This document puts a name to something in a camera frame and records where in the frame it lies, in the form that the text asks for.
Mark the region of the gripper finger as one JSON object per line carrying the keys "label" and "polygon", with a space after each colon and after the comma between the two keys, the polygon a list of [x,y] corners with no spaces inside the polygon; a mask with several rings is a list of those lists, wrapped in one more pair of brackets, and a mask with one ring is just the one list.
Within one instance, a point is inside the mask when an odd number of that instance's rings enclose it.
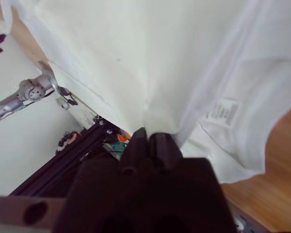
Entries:
{"label": "gripper finger", "polygon": [[155,133],[148,142],[149,158],[156,171],[172,170],[183,159],[183,155],[172,136]]}
{"label": "gripper finger", "polygon": [[144,127],[135,131],[119,160],[120,173],[135,173],[139,162],[147,156],[148,141]]}

